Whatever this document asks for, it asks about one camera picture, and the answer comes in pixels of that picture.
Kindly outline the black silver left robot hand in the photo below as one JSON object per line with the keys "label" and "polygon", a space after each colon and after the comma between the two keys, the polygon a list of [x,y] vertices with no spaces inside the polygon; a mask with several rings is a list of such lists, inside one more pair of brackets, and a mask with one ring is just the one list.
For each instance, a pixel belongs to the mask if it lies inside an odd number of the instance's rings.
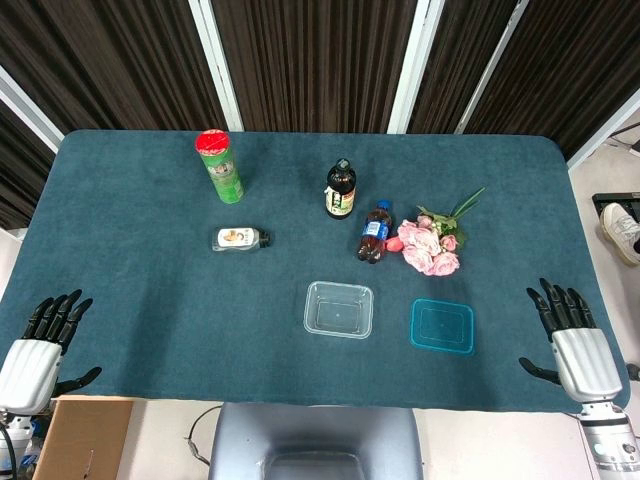
{"label": "black silver left robot hand", "polygon": [[67,381],[59,379],[62,361],[78,325],[93,303],[82,291],[43,300],[29,317],[21,337],[11,345],[1,368],[1,410],[35,416],[50,400],[80,390],[102,372],[98,366]]}

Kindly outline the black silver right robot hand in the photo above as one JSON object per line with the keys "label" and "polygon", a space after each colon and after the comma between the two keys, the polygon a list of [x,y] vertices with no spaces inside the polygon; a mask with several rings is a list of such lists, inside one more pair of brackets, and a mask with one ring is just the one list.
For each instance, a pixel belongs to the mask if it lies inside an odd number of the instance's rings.
{"label": "black silver right robot hand", "polygon": [[551,347],[556,368],[544,369],[526,357],[520,366],[531,376],[561,386],[574,401],[612,401],[623,385],[609,342],[591,309],[573,288],[564,289],[542,278],[544,290],[526,292],[533,301]]}

